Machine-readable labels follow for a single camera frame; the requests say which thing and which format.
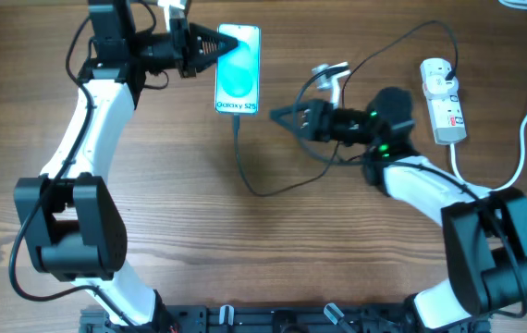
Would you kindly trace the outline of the white USB charger plug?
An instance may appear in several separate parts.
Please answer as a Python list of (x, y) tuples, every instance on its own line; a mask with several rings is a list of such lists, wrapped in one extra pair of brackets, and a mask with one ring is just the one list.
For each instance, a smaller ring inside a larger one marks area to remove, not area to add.
[(428, 100), (444, 99), (456, 94), (459, 83), (456, 78), (447, 80), (445, 76), (435, 74), (427, 76), (423, 81), (423, 93)]

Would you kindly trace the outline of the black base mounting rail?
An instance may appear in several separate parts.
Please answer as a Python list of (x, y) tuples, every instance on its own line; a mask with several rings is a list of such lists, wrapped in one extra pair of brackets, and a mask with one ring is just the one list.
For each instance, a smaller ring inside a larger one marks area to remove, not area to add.
[(402, 303), (342, 306), (333, 323), (322, 307), (169, 306), (175, 324), (170, 332), (423, 332), (413, 311)]

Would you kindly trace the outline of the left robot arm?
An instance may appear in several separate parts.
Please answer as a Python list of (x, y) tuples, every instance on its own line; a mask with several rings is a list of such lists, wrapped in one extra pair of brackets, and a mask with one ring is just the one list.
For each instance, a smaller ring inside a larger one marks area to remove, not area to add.
[(106, 182), (118, 140), (147, 88), (148, 75), (176, 70), (194, 77), (235, 50), (232, 36), (187, 20), (189, 3), (165, 1), (166, 30), (137, 30), (127, 1), (91, 1), (93, 34), (81, 69), (70, 78), (78, 102), (67, 131), (35, 178), (14, 190), (20, 228), (33, 267), (85, 290), (117, 332), (176, 332), (179, 323), (159, 293), (127, 262), (125, 224)]

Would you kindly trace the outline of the smartphone with cyan screen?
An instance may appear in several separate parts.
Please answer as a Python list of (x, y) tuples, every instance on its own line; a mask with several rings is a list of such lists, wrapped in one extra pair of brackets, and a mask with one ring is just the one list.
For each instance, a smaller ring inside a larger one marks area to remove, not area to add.
[(255, 115), (260, 97), (261, 29), (223, 23), (218, 31), (236, 38), (238, 46), (218, 59), (214, 108), (218, 113)]

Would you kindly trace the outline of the white power strip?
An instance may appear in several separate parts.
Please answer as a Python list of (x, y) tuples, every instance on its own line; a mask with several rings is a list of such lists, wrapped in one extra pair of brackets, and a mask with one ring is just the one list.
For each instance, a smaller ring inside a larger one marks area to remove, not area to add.
[[(423, 81), (427, 76), (435, 74), (443, 75), (447, 79), (451, 65), (442, 58), (428, 58), (421, 63), (420, 71)], [(467, 137), (458, 92), (444, 99), (426, 98), (426, 103), (436, 144), (450, 145), (461, 142)]]

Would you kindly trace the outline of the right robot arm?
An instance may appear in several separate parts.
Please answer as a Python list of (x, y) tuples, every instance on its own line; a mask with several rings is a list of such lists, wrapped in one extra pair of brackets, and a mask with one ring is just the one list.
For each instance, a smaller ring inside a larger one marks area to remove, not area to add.
[[(527, 197), (514, 188), (471, 185), (434, 166), (412, 145), (409, 92), (381, 90), (364, 110), (312, 99), (270, 118), (309, 142), (361, 144), (366, 182), (442, 229), (447, 278), (407, 300), (401, 331), (475, 330), (489, 316), (527, 313)], [(518, 304), (517, 313), (509, 306)]]

